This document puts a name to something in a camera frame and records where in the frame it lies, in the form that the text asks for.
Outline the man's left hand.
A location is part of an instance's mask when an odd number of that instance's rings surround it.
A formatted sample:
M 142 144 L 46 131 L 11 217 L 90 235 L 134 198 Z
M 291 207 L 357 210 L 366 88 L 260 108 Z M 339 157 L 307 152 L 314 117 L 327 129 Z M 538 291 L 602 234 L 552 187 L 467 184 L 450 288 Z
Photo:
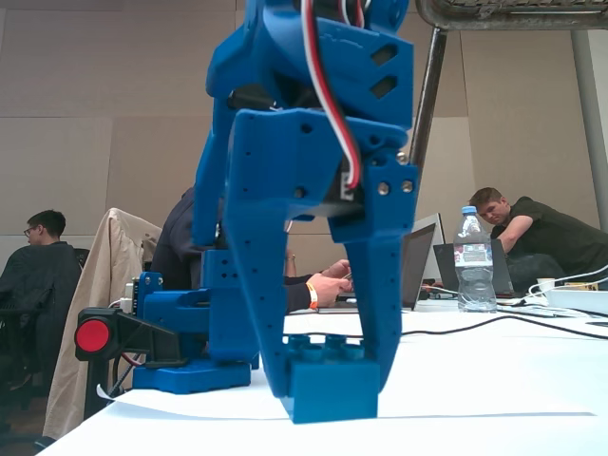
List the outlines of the man's left hand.
M 338 279 L 349 279 L 351 274 L 351 266 L 347 259 L 336 261 L 332 266 L 322 272 L 323 276 Z

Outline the man's right hand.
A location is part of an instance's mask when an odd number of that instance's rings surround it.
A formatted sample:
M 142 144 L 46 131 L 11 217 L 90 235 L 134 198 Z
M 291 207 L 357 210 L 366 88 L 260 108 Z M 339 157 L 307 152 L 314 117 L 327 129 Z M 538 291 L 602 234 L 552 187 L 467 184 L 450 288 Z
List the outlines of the man's right hand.
M 352 291 L 352 282 L 345 278 L 328 277 L 322 274 L 313 275 L 308 284 L 316 293 L 316 307 L 332 307 L 336 298 Z

